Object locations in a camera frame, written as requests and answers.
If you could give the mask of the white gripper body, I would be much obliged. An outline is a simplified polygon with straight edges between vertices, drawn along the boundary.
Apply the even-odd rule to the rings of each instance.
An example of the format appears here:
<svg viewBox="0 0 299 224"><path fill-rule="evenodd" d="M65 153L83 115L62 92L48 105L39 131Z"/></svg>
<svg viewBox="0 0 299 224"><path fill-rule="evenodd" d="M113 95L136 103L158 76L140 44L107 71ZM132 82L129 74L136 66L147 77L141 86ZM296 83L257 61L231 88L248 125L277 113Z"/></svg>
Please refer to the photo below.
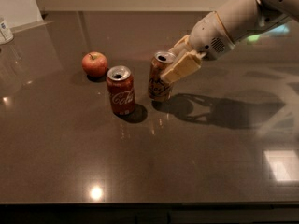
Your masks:
<svg viewBox="0 0 299 224"><path fill-rule="evenodd" d="M198 53L205 53L206 60L217 60L235 48L217 12L208 13L194 25L189 44Z"/></svg>

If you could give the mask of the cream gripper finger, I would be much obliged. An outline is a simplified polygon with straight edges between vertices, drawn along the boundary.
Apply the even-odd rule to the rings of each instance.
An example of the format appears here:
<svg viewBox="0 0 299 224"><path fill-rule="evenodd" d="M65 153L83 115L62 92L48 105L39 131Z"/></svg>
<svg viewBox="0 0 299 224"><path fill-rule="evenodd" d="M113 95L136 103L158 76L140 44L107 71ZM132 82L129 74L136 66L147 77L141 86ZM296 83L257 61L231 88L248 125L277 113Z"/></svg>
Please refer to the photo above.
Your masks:
<svg viewBox="0 0 299 224"><path fill-rule="evenodd" d="M177 58L187 56L192 50L189 44L189 36L183 36L169 51L176 55Z"/></svg>
<svg viewBox="0 0 299 224"><path fill-rule="evenodd" d="M186 52L178 61L168 66L161 74L165 83L174 83L187 77L201 68L206 53L197 53L195 50Z"/></svg>

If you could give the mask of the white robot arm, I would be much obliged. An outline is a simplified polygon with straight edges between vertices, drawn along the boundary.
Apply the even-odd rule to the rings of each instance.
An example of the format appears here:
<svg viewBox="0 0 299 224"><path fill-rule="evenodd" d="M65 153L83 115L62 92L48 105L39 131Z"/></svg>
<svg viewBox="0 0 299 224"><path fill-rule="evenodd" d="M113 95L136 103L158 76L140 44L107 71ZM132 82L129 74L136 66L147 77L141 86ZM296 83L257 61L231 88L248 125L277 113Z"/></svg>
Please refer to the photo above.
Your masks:
<svg viewBox="0 0 299 224"><path fill-rule="evenodd" d="M299 21L299 0L230 0L208 13L170 49L176 59L162 72L161 80L176 82L197 71L203 60L216 60L238 42L289 20Z"/></svg>

